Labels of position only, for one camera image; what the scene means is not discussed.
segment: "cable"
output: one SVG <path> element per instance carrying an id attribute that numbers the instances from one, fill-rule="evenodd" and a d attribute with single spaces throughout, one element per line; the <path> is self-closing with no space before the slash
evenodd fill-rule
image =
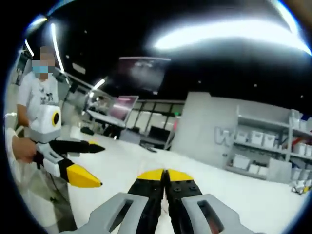
<path id="1" fill-rule="evenodd" d="M 62 197 L 62 199 L 63 199 L 66 203 L 70 204 L 69 201 L 67 201 L 67 199 L 63 196 L 63 194 L 62 194 L 62 193 L 60 192 L 60 190 L 57 188 L 57 186 L 56 186 L 56 184 L 55 184 L 55 182 L 54 182 L 54 179 L 53 179 L 52 174 L 51 174 L 51 173 L 49 173 L 49 174 L 50 174 L 50 177 L 51 177 L 52 182 L 53 182 L 53 184 L 54 184 L 54 187 L 55 187 L 55 189 L 57 190 L 57 192 L 59 193 L 59 195 Z"/>

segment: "gray gripper bracket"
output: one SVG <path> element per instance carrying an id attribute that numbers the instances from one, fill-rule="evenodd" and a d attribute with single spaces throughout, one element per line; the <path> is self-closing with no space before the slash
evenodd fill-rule
<path id="1" fill-rule="evenodd" d="M 255 234 L 240 223 L 237 212 L 210 194 L 184 197 L 181 200 L 190 217 L 194 234 L 212 234 L 203 209 L 210 213 L 221 228 L 219 234 Z"/>
<path id="2" fill-rule="evenodd" d="M 118 193 L 91 212 L 89 222 L 75 231 L 65 231 L 62 234 L 111 234 L 116 219 L 122 208 L 130 205 L 122 220 L 118 234 L 135 234 L 147 197 L 133 194 Z"/>

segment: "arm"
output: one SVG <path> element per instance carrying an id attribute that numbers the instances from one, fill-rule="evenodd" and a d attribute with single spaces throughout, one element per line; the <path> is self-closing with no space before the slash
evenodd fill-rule
<path id="1" fill-rule="evenodd" d="M 26 75 L 19 87 L 19 94 L 17 100 L 18 122 L 20 125 L 28 127 L 29 119 L 27 117 L 26 103 L 29 101 L 31 92 L 31 85 Z"/>
<path id="2" fill-rule="evenodd" d="M 17 108 L 18 108 L 18 121 L 19 121 L 19 124 L 24 126 L 24 127 L 28 127 L 29 126 L 29 119 L 27 117 L 26 106 L 17 104 Z"/>
<path id="3" fill-rule="evenodd" d="M 18 138 L 12 128 L 5 129 L 6 153 L 14 181 L 18 186 L 28 184 L 30 171 L 25 171 L 25 163 L 30 163 L 36 154 L 36 145 L 28 138 Z"/>

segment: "face mask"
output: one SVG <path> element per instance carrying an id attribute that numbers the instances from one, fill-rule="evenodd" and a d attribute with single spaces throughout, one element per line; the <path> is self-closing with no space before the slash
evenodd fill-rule
<path id="1" fill-rule="evenodd" d="M 48 66 L 33 66 L 34 73 L 48 73 Z"/>

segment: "computer monitor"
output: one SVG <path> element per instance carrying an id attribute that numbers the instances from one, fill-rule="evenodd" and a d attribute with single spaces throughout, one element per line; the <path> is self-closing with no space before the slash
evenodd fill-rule
<path id="1" fill-rule="evenodd" d="M 109 115 L 126 122 L 137 100 L 138 96 L 119 96 L 109 110 Z"/>
<path id="2" fill-rule="evenodd" d="M 104 88 L 156 95 L 170 61 L 169 58 L 121 57 L 116 69 L 108 76 Z"/>

